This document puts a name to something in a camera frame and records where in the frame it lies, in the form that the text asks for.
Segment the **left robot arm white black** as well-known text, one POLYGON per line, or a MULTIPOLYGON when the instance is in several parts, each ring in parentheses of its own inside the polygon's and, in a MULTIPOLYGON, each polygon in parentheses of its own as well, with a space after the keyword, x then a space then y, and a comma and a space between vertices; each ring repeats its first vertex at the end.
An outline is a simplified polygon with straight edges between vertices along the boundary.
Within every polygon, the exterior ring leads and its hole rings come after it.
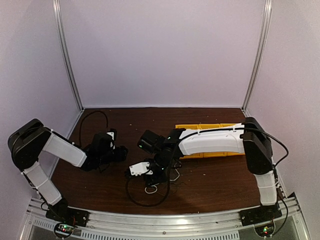
POLYGON ((61 222, 72 218, 68 201, 43 168, 45 157, 60 159, 85 172, 110 163, 123 162, 129 150, 116 146, 117 131, 96 133, 82 148, 33 118, 10 135, 7 144, 14 165, 44 199, 50 212, 61 222))

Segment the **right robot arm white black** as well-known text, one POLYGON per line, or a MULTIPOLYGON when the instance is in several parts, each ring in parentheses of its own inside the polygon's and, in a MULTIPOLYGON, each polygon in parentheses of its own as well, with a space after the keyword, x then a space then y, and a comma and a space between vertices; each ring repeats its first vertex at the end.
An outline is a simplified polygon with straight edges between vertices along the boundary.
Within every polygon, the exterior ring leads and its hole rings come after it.
POLYGON ((253 117, 225 127, 175 128, 167 137, 146 130, 137 145, 153 158, 131 165, 129 176, 144 176, 147 186, 167 181, 167 171, 174 159, 201 153, 244 154, 260 195, 261 206, 257 208, 256 216, 266 221, 276 212, 276 173, 271 137, 253 117))

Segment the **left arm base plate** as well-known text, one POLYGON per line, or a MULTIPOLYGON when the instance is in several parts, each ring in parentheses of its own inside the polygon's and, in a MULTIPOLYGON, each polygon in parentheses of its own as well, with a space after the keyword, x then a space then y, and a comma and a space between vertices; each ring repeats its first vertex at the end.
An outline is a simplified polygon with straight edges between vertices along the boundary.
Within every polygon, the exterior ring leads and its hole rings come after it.
POLYGON ((72 226, 86 227, 89 219, 89 212, 70 207, 49 209, 46 212, 45 217, 72 226))

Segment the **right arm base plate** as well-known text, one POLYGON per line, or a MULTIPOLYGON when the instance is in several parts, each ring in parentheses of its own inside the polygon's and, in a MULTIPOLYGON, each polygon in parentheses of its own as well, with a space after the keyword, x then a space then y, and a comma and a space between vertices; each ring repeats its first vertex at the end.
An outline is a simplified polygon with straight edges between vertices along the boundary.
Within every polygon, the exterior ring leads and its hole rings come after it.
POLYGON ((278 204, 260 205, 254 208, 248 208, 239 212, 239 217, 243 227, 256 225, 264 222, 271 222, 282 216, 282 211, 278 204))

